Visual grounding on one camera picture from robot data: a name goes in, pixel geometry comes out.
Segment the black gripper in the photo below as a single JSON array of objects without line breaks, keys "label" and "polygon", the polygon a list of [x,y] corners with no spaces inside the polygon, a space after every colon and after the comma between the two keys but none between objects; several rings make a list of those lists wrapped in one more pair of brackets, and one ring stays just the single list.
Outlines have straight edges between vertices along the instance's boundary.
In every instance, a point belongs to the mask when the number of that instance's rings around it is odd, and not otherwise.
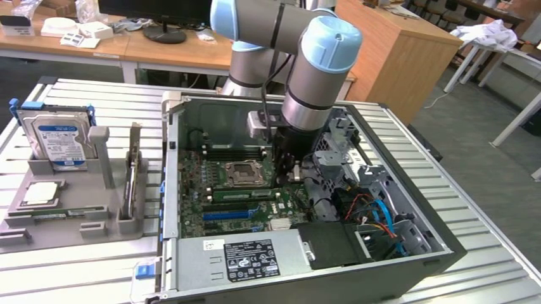
[{"label": "black gripper", "polygon": [[289,173],[313,154],[320,137],[321,129],[302,131],[293,127],[277,128],[273,138],[273,187],[282,187],[289,182]]}]

